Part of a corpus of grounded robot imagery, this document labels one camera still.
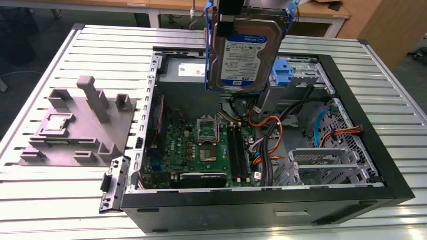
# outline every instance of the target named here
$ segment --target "green circuit board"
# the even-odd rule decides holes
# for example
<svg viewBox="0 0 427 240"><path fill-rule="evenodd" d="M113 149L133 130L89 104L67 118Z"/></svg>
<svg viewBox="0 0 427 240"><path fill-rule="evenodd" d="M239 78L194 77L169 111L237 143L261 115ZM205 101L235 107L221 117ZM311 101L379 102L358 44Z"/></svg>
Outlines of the green circuit board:
<svg viewBox="0 0 427 240"><path fill-rule="evenodd" d="M209 134L214 135L217 131L210 129ZM254 136L254 129L251 127L242 128L242 135L243 138L250 139ZM250 171L249 156L246 161ZM199 145L198 124L174 124L169 127L162 172L222 172L229 175L229 187L253 187L255 184L253 179L250 182L247 179L242 179L241 182L233 181L227 125L225 124L219 125L217 145Z"/></svg>

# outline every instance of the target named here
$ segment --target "floor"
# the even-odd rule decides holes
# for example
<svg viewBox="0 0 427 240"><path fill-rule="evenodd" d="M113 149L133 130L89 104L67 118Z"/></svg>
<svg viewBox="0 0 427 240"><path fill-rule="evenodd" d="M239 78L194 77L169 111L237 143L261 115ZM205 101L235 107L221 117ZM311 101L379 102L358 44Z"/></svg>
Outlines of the floor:
<svg viewBox="0 0 427 240"><path fill-rule="evenodd" d="M135 16L131 13L67 10L62 12L62 15L62 19L55 20L49 9L35 10L34 19L39 32L30 36L30 42L36 51L36 59L31 63L14 66L0 58L0 78L10 86L10 92L0 94L0 140L10 129L74 24L85 23L90 25L137 27L139 23L141 26L150 26L147 16L142 14ZM167 16L162 16L161 22L165 28L189 28L190 17L171 17L170 19ZM195 24L195 29L203 30L203 28L205 21L199 21ZM32 73L18 73L3 76L22 71ZM427 112L427 64L414 61L413 57L407 56L394 74L421 108Z"/></svg>

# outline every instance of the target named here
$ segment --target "metal bracket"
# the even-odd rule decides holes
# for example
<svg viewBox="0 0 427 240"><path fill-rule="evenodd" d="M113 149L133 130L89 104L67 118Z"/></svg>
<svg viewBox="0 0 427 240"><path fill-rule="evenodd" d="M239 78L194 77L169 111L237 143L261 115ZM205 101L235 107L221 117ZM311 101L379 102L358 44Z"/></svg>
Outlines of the metal bracket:
<svg viewBox="0 0 427 240"><path fill-rule="evenodd" d="M131 158L118 157L111 161L109 173L105 174L101 190L105 192L101 201L99 213L122 213L122 200L126 192Z"/></svg>

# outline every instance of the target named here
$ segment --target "metal table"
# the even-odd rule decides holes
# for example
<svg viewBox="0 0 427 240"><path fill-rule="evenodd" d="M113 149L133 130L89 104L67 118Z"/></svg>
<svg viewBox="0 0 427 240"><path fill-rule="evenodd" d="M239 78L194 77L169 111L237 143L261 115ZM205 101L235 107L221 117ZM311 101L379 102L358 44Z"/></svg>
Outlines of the metal table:
<svg viewBox="0 0 427 240"><path fill-rule="evenodd" d="M74 29L0 143L0 239L105 239L145 236L125 213L99 215L106 168L22 167L23 148L51 106L53 88L77 89L93 75L107 97L147 94L154 46L205 48L202 31L87 25ZM342 225L158 233L171 239L423 239L427 236L427 118L369 45L357 40L290 36L287 53L331 55L417 198ZM134 146L137 137L129 137Z"/></svg>

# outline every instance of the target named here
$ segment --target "white sticker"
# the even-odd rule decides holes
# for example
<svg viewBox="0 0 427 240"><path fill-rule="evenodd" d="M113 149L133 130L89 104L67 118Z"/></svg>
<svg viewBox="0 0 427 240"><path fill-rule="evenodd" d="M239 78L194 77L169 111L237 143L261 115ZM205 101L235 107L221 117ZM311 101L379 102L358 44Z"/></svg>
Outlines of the white sticker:
<svg viewBox="0 0 427 240"><path fill-rule="evenodd" d="M147 7L146 4L141 4L141 3L129 3L127 5L131 7Z"/></svg>
<svg viewBox="0 0 427 240"><path fill-rule="evenodd" d="M334 18L335 18L335 19L347 19L349 16L345 16L345 15L334 15Z"/></svg>
<svg viewBox="0 0 427 240"><path fill-rule="evenodd" d="M258 54L266 44L266 36L238 34L227 37L221 72L226 84L246 86L255 82L262 64Z"/></svg>
<svg viewBox="0 0 427 240"><path fill-rule="evenodd" d="M258 114L261 114L262 109L261 109L258 106L254 106L254 111L255 111Z"/></svg>
<svg viewBox="0 0 427 240"><path fill-rule="evenodd" d="M199 63L183 63L179 65L178 76L181 77L205 77L206 76L206 64Z"/></svg>

